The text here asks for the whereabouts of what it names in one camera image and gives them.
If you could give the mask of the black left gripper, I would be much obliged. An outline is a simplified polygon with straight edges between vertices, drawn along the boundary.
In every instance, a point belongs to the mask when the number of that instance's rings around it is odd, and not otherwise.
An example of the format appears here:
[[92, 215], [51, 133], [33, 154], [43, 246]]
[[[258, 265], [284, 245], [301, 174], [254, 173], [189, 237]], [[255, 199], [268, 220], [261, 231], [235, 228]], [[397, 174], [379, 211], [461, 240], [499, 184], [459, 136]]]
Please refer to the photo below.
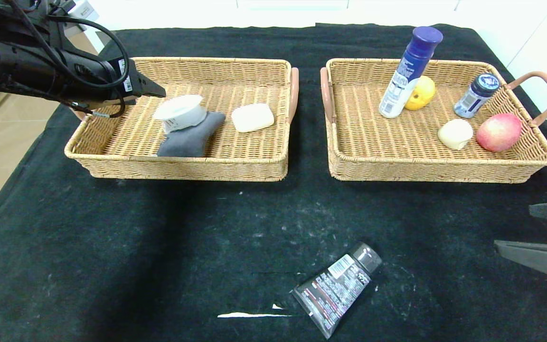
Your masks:
[[141, 96], [165, 98], [166, 90], [137, 71], [124, 56], [111, 59], [94, 56], [78, 48], [59, 49], [61, 61], [71, 76], [64, 76], [62, 103], [78, 111], [107, 105], [126, 106]]

